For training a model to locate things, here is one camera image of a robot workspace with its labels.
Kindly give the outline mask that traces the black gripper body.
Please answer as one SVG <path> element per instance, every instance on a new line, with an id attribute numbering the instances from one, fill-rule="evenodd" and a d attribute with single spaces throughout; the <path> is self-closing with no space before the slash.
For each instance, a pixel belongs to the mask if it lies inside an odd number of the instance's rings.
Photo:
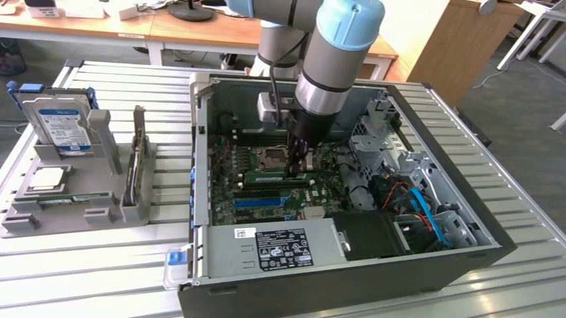
<path id="1" fill-rule="evenodd" d="M 305 144 L 315 148 L 325 138 L 335 115 L 315 115 L 307 111 L 292 111 L 288 119 L 288 145 Z"/>

